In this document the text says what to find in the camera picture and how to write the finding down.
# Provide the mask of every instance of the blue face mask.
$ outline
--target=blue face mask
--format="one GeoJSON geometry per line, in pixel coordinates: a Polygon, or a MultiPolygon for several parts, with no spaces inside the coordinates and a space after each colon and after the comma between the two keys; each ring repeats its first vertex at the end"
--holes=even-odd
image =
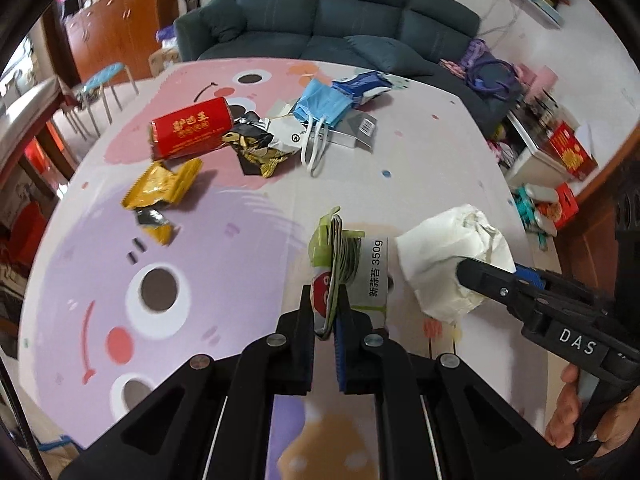
{"type": "Polygon", "coordinates": [[[301,123],[307,123],[305,137],[302,139],[300,159],[302,160],[302,165],[306,168],[306,172],[311,176],[326,147],[329,136],[327,126],[335,126],[347,110],[351,108],[351,104],[351,99],[345,94],[322,84],[317,79],[312,79],[309,82],[300,99],[298,99],[292,113],[301,123]],[[314,121],[316,122],[316,128],[312,135],[314,121]],[[306,147],[312,137],[311,159],[307,161],[306,147]],[[322,139],[322,147],[318,149],[320,139],[322,139]]]}
{"type": "Polygon", "coordinates": [[[306,123],[311,115],[316,121],[324,120],[324,124],[333,127],[349,108],[349,97],[318,79],[312,79],[298,99],[293,114],[302,123],[306,123]]]}

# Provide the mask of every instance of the throw pillow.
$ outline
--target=throw pillow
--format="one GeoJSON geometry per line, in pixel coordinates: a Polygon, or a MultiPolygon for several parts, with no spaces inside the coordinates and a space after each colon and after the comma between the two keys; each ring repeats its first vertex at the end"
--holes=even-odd
{"type": "Polygon", "coordinates": [[[430,63],[402,41],[381,36],[347,36],[349,46],[380,72],[399,76],[433,75],[430,63]]]}
{"type": "Polygon", "coordinates": [[[198,13],[219,43],[234,40],[246,27],[244,12],[235,0],[211,0],[198,13]]]}

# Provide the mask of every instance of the blue stool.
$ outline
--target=blue stool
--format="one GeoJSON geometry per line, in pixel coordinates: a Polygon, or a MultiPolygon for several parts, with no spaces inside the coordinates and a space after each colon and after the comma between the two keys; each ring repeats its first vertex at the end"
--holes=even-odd
{"type": "Polygon", "coordinates": [[[109,81],[113,77],[118,75],[120,72],[122,72],[123,70],[127,72],[127,76],[129,76],[129,81],[133,85],[133,89],[136,91],[136,94],[140,94],[140,92],[138,92],[138,87],[136,86],[136,82],[133,81],[133,77],[131,76],[131,70],[129,70],[129,67],[124,63],[114,63],[112,65],[109,65],[103,68],[102,70],[100,70],[100,72],[91,76],[89,78],[89,81],[87,81],[80,90],[82,103],[84,104],[87,111],[89,112],[89,117],[91,117],[91,122],[94,124],[95,133],[98,135],[98,137],[100,137],[100,130],[98,129],[98,125],[95,123],[94,113],[91,111],[91,104],[89,103],[89,96],[88,96],[89,92],[97,88],[100,89],[100,97],[102,97],[102,102],[104,103],[104,109],[107,111],[107,119],[109,120],[109,124],[113,123],[113,120],[111,119],[111,111],[109,110],[109,105],[107,104],[107,97],[104,94],[104,86],[107,85],[111,89],[111,93],[113,93],[113,98],[115,99],[116,104],[118,105],[118,108],[120,109],[120,111],[122,111],[122,105],[120,104],[118,96],[116,95],[115,88],[111,84],[109,84],[109,81]]]}

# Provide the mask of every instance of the wooden cabinet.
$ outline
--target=wooden cabinet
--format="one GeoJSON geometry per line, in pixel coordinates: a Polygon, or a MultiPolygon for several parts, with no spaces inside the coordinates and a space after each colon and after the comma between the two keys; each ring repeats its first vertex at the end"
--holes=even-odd
{"type": "MultiPolygon", "coordinates": [[[[98,0],[65,23],[82,81],[122,62],[135,79],[151,77],[148,58],[160,45],[156,31],[178,17],[177,0],[98,0]]],[[[114,82],[123,82],[121,73],[114,82]]]]}

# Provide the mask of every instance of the barcode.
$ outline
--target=barcode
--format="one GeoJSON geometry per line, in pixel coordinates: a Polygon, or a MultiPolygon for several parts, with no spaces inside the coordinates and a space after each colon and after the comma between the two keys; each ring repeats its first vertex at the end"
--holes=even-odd
{"type": "Polygon", "coordinates": [[[376,125],[373,122],[369,121],[368,119],[363,119],[360,123],[359,130],[367,137],[370,137],[375,127],[376,125]]]}

